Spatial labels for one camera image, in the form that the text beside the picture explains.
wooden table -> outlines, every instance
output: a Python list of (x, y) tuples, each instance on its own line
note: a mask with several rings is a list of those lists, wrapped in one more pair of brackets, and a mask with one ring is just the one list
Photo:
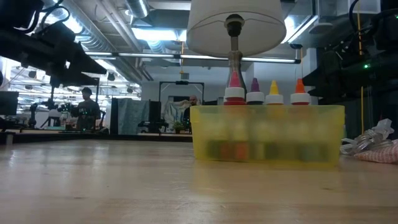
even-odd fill
[(398, 223), (398, 166), (200, 162), (191, 143), (15, 144), (0, 150), (0, 223)]

